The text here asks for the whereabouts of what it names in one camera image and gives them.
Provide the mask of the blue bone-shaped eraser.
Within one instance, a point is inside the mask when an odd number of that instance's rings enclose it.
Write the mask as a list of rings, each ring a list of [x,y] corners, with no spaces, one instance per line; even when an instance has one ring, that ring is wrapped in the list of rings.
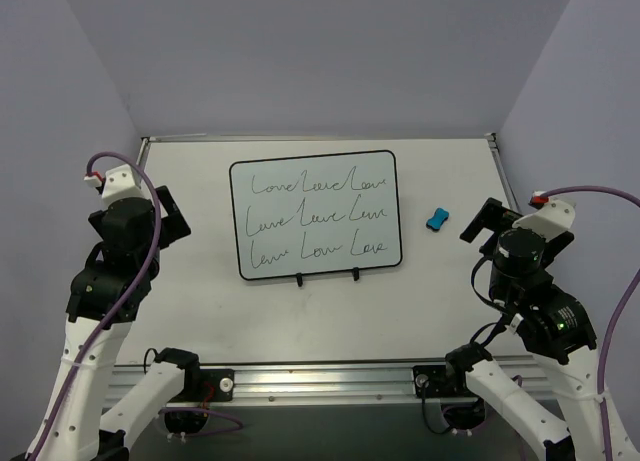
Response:
[[[439,232],[448,221],[450,213],[441,207],[435,209],[433,215],[426,221],[425,226],[433,232]]]

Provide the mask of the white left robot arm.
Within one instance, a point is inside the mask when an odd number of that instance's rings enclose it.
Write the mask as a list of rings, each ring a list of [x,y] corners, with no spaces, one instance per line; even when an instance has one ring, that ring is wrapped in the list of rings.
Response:
[[[90,215],[101,240],[71,282],[54,390],[19,459],[127,460],[169,401],[200,392],[197,354],[165,348],[113,410],[103,410],[118,353],[159,273],[159,252],[191,233],[169,189],[155,194],[156,201],[128,196]]]

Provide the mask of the black framed whiteboard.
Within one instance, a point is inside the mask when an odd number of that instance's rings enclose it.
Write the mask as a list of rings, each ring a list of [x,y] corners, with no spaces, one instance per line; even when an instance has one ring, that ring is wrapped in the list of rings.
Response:
[[[389,150],[238,161],[229,182],[246,281],[359,274],[403,260]]]

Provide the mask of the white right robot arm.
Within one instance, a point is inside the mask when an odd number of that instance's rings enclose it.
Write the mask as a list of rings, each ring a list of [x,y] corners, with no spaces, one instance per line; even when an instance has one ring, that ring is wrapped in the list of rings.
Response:
[[[636,460],[604,380],[605,345],[583,305],[558,287],[548,266],[574,239],[572,203],[536,196],[523,216],[488,199],[460,238],[472,242],[487,229],[482,263],[490,263],[482,302],[500,314],[492,333],[522,341],[550,383],[561,409],[553,415],[506,374],[486,345],[475,340],[448,353],[444,381],[455,393],[488,404],[540,460]]]

